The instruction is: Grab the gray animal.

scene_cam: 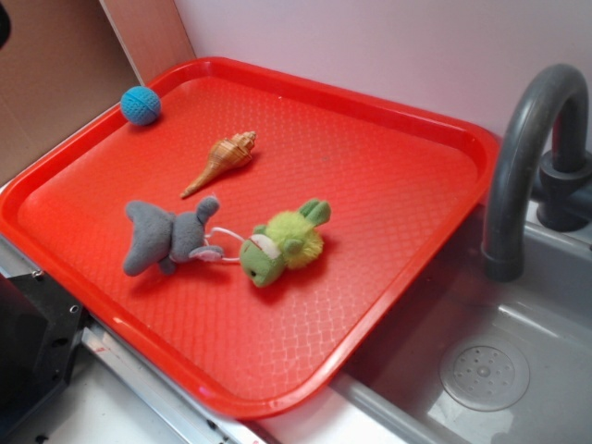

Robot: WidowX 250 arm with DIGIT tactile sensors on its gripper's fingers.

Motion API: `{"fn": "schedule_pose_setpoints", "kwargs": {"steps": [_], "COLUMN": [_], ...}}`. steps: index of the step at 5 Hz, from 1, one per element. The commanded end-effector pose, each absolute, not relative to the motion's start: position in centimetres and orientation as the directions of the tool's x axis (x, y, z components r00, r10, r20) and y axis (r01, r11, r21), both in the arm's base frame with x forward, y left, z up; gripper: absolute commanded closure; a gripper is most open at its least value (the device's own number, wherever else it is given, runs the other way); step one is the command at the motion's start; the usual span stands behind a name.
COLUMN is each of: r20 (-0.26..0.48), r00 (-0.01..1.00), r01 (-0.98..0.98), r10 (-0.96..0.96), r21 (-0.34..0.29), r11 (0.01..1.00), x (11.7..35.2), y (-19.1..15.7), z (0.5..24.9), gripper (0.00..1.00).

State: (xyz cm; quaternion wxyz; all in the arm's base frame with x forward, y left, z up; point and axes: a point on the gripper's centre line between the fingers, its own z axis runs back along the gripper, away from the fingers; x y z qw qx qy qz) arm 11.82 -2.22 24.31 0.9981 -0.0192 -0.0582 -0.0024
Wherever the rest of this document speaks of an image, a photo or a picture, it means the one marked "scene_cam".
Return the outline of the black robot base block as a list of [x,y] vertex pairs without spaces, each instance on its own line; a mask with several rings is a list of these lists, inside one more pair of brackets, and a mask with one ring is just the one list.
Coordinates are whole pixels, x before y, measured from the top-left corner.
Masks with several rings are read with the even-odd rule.
[[87,311],[52,277],[1,278],[1,441],[69,384]]

